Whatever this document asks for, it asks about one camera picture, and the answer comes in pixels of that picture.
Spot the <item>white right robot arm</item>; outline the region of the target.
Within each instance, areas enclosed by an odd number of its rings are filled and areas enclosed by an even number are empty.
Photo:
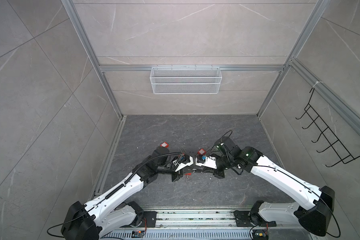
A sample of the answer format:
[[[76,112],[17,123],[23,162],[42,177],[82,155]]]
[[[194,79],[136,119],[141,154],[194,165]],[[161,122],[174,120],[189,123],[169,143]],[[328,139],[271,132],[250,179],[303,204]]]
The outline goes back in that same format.
[[[324,237],[334,218],[335,192],[328,186],[318,187],[292,175],[253,147],[241,149],[229,137],[221,137],[214,147],[218,154],[200,150],[192,164],[211,170],[216,178],[224,178],[225,170],[237,168],[269,182],[290,198],[292,203],[272,204],[256,201],[248,218],[254,226],[270,222],[300,224],[308,232]]]

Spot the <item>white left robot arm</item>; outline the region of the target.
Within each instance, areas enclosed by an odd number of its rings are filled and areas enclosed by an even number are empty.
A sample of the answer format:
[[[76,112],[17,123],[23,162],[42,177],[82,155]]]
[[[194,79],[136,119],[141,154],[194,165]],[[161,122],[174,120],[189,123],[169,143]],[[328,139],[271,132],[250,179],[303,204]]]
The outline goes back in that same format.
[[[193,163],[194,159],[189,155],[157,147],[116,186],[85,204],[72,204],[62,224],[63,238],[98,240],[116,228],[139,226],[143,209],[135,202],[125,203],[125,200],[156,180],[159,174],[169,174],[174,180],[182,177],[183,168]]]

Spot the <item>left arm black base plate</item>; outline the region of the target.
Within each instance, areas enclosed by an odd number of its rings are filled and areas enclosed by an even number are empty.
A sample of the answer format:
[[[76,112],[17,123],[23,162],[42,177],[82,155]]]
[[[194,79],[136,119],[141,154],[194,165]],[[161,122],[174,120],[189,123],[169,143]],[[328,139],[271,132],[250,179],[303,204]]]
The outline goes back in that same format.
[[[157,221],[157,213],[156,211],[147,211],[143,214],[142,227],[147,228],[155,228]]]

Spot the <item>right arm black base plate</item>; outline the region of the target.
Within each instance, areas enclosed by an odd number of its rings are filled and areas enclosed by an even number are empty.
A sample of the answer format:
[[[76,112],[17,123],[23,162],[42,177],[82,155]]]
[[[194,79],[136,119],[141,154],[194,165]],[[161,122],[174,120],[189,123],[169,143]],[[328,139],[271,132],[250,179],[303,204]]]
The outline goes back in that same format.
[[[258,213],[252,211],[234,211],[237,227],[276,227],[275,221],[267,222]]]

